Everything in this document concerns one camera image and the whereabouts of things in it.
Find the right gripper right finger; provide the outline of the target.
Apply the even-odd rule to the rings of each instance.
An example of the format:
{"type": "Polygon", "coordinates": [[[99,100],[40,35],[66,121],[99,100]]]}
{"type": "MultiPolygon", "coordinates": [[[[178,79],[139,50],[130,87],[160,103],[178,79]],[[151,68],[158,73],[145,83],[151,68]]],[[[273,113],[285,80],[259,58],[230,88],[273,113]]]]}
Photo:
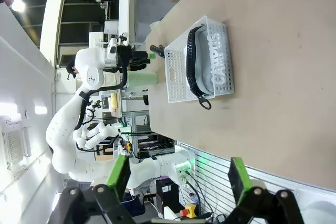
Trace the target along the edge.
{"type": "Polygon", "coordinates": [[[252,223],[254,219],[265,223],[304,223],[294,194],[286,189],[273,194],[254,185],[241,157],[231,158],[228,178],[236,207],[226,217],[226,223],[252,223]]]}

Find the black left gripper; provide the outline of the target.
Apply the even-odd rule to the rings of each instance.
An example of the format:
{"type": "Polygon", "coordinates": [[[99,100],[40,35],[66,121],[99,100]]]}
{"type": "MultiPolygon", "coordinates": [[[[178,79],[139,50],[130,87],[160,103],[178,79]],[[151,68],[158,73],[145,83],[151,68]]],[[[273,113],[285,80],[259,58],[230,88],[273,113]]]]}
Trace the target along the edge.
{"type": "Polygon", "coordinates": [[[138,51],[128,46],[118,46],[118,67],[126,66],[128,71],[143,70],[154,60],[156,54],[138,51]]]}

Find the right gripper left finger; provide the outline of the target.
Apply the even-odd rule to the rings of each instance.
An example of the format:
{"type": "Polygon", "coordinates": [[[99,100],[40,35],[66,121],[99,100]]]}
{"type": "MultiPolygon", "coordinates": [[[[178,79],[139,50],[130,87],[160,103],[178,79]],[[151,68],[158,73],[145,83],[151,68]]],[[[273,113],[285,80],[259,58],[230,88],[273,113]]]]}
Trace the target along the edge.
{"type": "Polygon", "coordinates": [[[119,156],[104,184],[87,190],[66,187],[48,222],[87,223],[92,216],[101,216],[105,223],[134,223],[132,216],[121,204],[130,175],[129,158],[119,156]]]}

